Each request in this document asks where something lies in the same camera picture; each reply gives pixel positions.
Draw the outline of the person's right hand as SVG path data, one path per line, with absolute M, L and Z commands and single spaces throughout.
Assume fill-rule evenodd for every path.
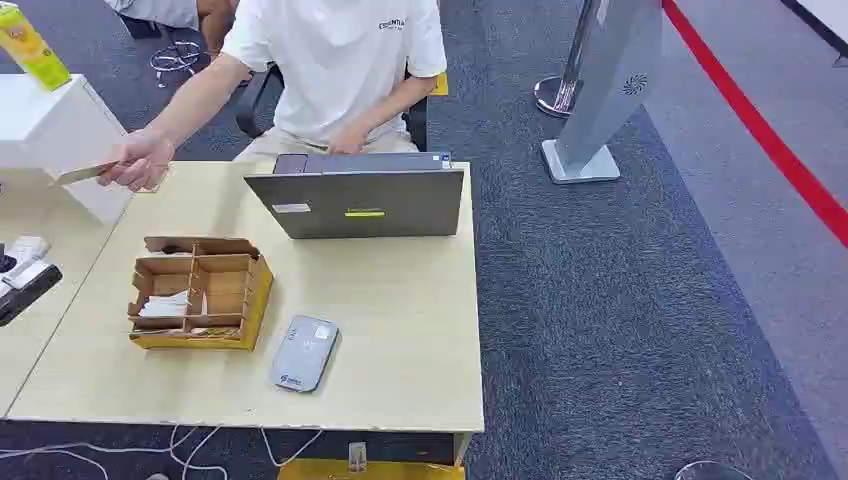
M 158 186 L 176 147 L 161 132 L 148 128 L 134 131 L 115 144 L 105 160 L 109 166 L 97 177 L 102 186 L 117 184 L 138 192 Z

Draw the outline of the person's left hand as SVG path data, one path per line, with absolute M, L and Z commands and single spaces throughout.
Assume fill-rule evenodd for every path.
M 351 122 L 329 141 L 328 154 L 356 154 L 368 141 L 371 129 L 367 124 Z

